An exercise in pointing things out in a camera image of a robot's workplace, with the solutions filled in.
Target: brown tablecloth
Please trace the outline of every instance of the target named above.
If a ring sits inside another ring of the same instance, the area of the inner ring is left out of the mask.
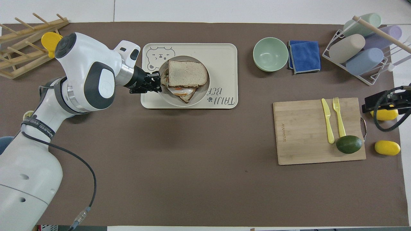
[[[238,49],[238,105],[231,110],[148,110],[118,88],[113,105],[63,122],[53,143],[83,157],[97,175],[97,196],[83,225],[138,226],[408,226],[401,156],[376,154],[378,140],[399,132],[368,122],[367,159],[280,166],[272,103],[364,97],[393,87],[386,72],[367,86],[321,58],[319,73],[273,73],[253,63],[264,37],[319,41],[322,52],[340,25],[243,23],[71,23],[113,49],[129,40],[232,43]],[[38,86],[63,76],[50,61],[15,80],[0,78],[0,136],[14,135],[36,108]],[[64,176],[39,224],[71,224],[92,195],[88,169],[51,149]]]

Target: wooden cutting board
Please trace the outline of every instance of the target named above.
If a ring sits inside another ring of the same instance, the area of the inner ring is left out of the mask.
[[[330,107],[330,123],[337,141],[339,138],[337,114],[332,108],[332,99],[326,99],[326,102]],[[354,135],[362,139],[358,98],[343,98],[339,102],[346,135]],[[280,165],[366,158],[364,145],[355,153],[344,154],[337,149],[335,143],[328,143],[326,120],[320,99],[275,102],[272,105]]]

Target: cutting board handle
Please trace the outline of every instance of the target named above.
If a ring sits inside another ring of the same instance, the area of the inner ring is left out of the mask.
[[[363,125],[364,125],[364,135],[363,135],[363,138],[364,138],[364,142],[365,142],[365,137],[367,136],[367,124],[365,123],[364,118],[360,117],[360,119],[361,119],[361,121],[363,122]]]

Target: avocado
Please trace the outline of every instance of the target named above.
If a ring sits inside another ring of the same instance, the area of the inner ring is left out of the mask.
[[[363,141],[356,136],[343,136],[335,144],[340,152],[351,154],[361,148]]]

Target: blue towel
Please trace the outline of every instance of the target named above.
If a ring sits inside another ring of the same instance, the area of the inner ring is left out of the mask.
[[[290,41],[288,41],[288,51],[290,51],[290,46],[292,44],[297,44],[297,43],[302,43],[302,42],[309,42],[309,41],[300,41],[300,40],[290,40]],[[288,52],[288,53],[289,53],[289,55],[288,55],[288,69],[294,70],[293,63],[291,61],[291,53],[290,52]]]
[[[317,41],[289,42],[291,64],[295,74],[318,72],[321,69],[320,48]]]

